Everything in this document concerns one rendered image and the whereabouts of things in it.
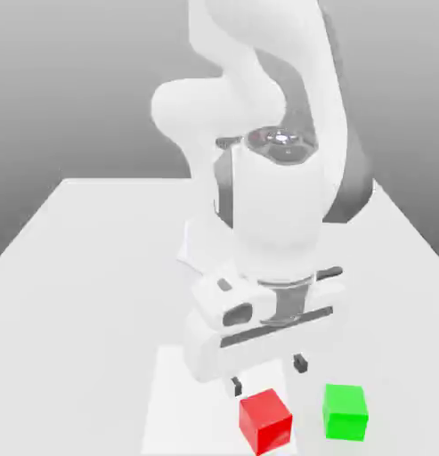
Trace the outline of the small green cube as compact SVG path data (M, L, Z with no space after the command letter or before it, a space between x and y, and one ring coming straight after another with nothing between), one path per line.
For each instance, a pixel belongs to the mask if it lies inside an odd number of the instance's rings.
M326 438L362 442L369 422L363 388L356 385L326 384L322 421Z

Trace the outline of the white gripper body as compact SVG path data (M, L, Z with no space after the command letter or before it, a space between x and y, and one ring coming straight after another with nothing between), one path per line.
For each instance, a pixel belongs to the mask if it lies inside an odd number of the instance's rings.
M184 362L207 383L298 355L340 325L345 290L340 280L199 280L184 324Z

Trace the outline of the small red cube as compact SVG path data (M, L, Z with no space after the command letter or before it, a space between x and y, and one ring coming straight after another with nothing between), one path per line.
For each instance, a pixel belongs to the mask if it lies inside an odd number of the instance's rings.
M240 400L239 428L256 456L288 444L293 415L272 388Z

